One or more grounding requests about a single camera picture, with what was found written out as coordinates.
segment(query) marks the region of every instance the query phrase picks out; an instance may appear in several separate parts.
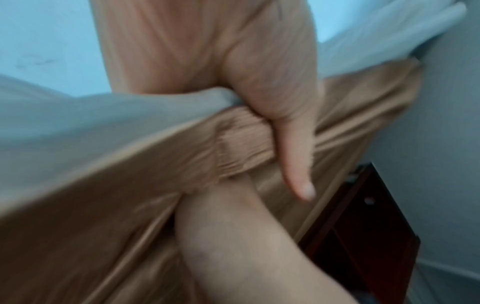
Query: baseboard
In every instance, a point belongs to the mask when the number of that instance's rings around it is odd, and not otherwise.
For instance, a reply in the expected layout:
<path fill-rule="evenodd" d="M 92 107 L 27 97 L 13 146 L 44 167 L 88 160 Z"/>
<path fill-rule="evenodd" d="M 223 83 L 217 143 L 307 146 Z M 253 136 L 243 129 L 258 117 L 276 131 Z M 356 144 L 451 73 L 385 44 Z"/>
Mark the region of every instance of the baseboard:
<path fill-rule="evenodd" d="M 411 304 L 441 304 L 416 266 L 413 268 L 408 288 L 406 296 Z"/>
<path fill-rule="evenodd" d="M 480 274 L 470 270 L 465 270 L 462 268 L 445 265 L 443 263 L 438 263 L 438 262 L 430 261 L 423 258 L 417 258 L 416 263 L 421 266 L 426 266 L 439 271 L 450 273 L 452 275 L 462 276 L 462 277 L 480 282 Z"/>

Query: furniture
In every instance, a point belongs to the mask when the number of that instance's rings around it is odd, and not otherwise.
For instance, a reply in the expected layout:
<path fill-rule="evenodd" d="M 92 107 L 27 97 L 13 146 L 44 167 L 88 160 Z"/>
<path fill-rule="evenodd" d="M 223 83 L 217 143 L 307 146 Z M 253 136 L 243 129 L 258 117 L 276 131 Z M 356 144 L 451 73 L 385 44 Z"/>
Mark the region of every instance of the furniture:
<path fill-rule="evenodd" d="M 299 245 L 347 290 L 402 304 L 420 239 L 369 164 L 349 176 Z"/>

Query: forearm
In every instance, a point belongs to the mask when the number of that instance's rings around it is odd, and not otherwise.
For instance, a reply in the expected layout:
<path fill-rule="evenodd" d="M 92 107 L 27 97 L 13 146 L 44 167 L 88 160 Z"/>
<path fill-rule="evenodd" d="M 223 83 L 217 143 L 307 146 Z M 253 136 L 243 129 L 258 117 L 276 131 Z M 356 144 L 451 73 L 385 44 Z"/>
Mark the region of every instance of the forearm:
<path fill-rule="evenodd" d="M 216 303 L 356 303 L 302 254 L 245 181 L 187 198 L 176 221 L 185 261 Z"/>

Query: hand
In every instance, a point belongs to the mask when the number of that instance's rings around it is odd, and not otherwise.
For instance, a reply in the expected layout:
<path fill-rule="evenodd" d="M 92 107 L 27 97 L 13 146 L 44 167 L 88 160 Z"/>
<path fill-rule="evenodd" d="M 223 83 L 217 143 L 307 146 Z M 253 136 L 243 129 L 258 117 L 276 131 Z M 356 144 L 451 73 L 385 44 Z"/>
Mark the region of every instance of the hand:
<path fill-rule="evenodd" d="M 175 232 L 193 278 L 214 303 L 356 303 L 303 255 L 245 178 L 184 199 Z"/>
<path fill-rule="evenodd" d="M 321 90 L 306 0 L 91 0 L 114 91 L 235 90 L 271 120 L 284 178 L 312 200 Z"/>

